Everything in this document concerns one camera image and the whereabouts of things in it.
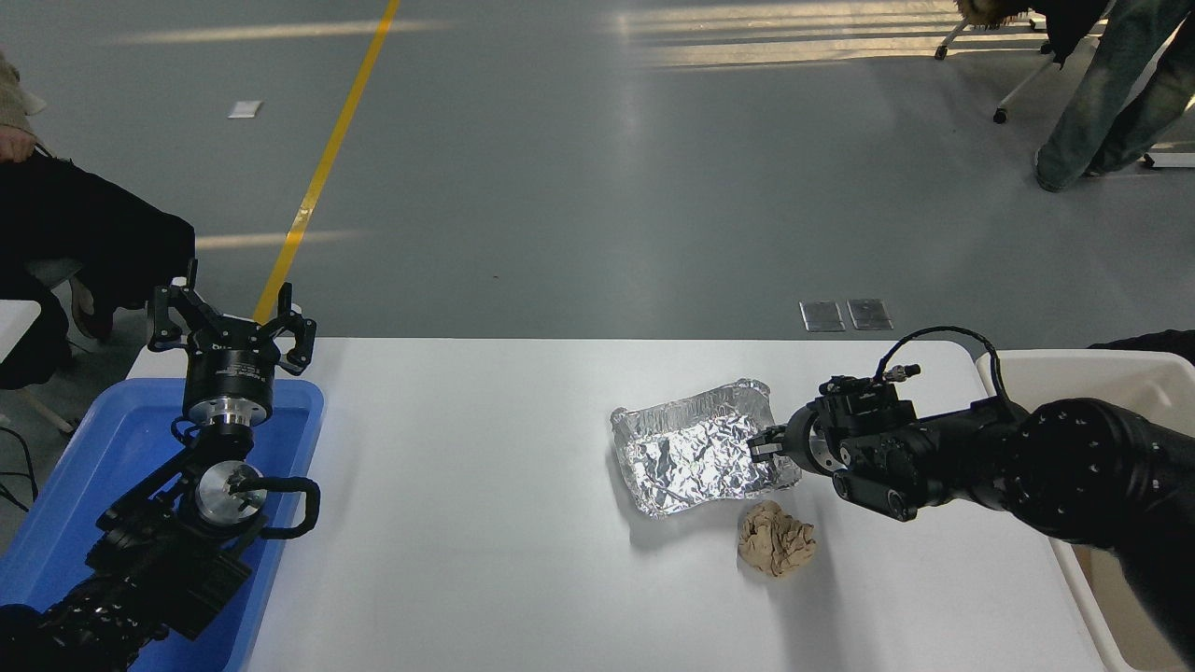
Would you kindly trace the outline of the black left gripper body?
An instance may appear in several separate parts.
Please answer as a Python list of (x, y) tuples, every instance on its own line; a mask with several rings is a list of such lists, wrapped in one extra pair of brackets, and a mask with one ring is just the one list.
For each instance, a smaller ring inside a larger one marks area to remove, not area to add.
[(222, 401), (235, 401), (249, 413), (272, 413), (274, 367), (280, 350), (255, 326), (201, 328), (188, 332), (184, 413), (214, 413)]

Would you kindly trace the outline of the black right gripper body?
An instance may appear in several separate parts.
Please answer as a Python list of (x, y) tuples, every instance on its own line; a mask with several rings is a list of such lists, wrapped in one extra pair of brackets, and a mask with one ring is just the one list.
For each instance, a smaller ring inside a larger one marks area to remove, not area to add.
[(825, 474), (825, 463), (819, 458), (819, 452), (811, 447), (811, 426), (819, 421), (819, 413), (814, 405), (804, 405), (795, 410), (793, 416), (782, 430), (782, 454), (801, 468), (803, 471), (815, 475)]

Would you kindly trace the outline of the seated person's hand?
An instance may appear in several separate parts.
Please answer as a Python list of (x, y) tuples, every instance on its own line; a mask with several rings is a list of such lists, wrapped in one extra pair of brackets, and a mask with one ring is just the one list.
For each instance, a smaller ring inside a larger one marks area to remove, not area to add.
[(29, 161), (35, 154), (44, 152), (39, 139), (33, 133), (14, 126), (1, 124), (1, 164), (22, 164), (22, 161)]

